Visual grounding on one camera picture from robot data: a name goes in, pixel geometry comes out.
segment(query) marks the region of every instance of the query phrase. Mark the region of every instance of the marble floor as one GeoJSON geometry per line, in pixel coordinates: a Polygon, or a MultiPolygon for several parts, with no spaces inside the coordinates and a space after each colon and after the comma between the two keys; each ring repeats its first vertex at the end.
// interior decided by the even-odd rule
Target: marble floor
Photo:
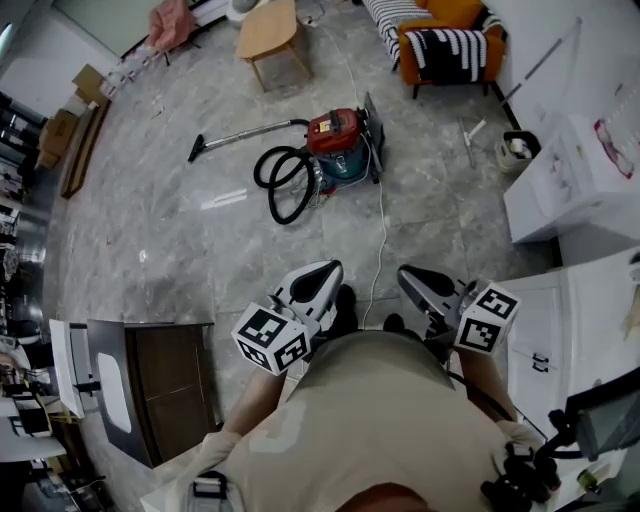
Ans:
{"type": "MultiPolygon", "coordinates": [[[[497,280],[550,266],[546,245],[515,247],[509,240],[501,197],[508,183],[492,149],[509,124],[496,97],[484,97],[474,85],[423,87],[412,100],[411,88],[391,73],[365,8],[318,1],[326,15],[297,42],[313,79],[289,55],[276,55],[258,63],[269,88],[261,93],[250,67],[234,57],[237,29],[222,21],[198,37],[201,49],[173,53],[170,67],[162,59],[153,62],[118,94],[84,187],[54,206],[47,257],[55,274],[45,290],[45,314],[78,322],[214,319],[208,341],[222,416],[252,369],[232,345],[230,328],[288,270],[318,259],[341,260],[364,311],[383,237],[380,192],[369,181],[350,187],[283,227],[269,215],[253,166],[271,146],[302,146],[303,130],[229,145],[193,164],[187,156],[198,133],[213,139],[354,107],[346,63],[358,99],[371,93],[387,135],[382,201],[388,236],[369,327],[392,311],[404,314],[410,327],[426,327],[395,281],[402,263],[497,280]],[[474,147],[475,170],[457,116],[468,126],[488,118],[474,147]],[[202,209],[214,197],[243,188],[246,200],[202,209]]],[[[301,18],[320,15],[310,0],[297,5],[301,18]]],[[[83,432],[121,510],[139,510],[139,497],[191,456],[152,471],[109,445],[97,414],[89,415],[83,432]]]]}

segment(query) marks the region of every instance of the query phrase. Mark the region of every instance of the black and white striped blanket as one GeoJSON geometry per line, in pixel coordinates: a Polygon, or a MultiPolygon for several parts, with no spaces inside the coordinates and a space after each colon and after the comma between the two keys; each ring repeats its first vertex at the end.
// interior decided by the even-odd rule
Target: black and white striped blanket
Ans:
{"type": "Polygon", "coordinates": [[[400,57],[398,25],[410,20],[426,20],[433,16],[418,7],[415,0],[363,0],[394,64],[400,57]]]}
{"type": "Polygon", "coordinates": [[[406,35],[418,61],[420,80],[453,84],[484,78],[487,38],[479,30],[425,29],[406,35]]]}

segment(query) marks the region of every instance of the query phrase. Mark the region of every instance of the drawer handle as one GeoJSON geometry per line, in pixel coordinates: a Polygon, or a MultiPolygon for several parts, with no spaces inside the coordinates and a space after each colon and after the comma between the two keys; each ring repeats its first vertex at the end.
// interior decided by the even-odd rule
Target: drawer handle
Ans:
{"type": "Polygon", "coordinates": [[[549,362],[549,358],[548,357],[539,356],[535,352],[533,353],[533,360],[536,361],[537,363],[545,363],[546,364],[546,363],[549,362]]]}
{"type": "Polygon", "coordinates": [[[531,368],[540,373],[547,373],[549,371],[549,368],[540,368],[536,363],[533,363],[533,366],[531,366],[531,368]]]}

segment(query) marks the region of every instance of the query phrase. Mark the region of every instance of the wooden stool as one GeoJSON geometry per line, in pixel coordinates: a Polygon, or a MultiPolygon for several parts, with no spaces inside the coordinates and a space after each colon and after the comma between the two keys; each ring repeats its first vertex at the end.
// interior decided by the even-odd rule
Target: wooden stool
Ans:
{"type": "Polygon", "coordinates": [[[251,64],[263,92],[266,91],[256,61],[289,51],[293,60],[311,78],[291,41],[297,31],[296,7],[294,0],[275,0],[250,12],[242,22],[240,38],[236,46],[236,57],[251,64]]]}

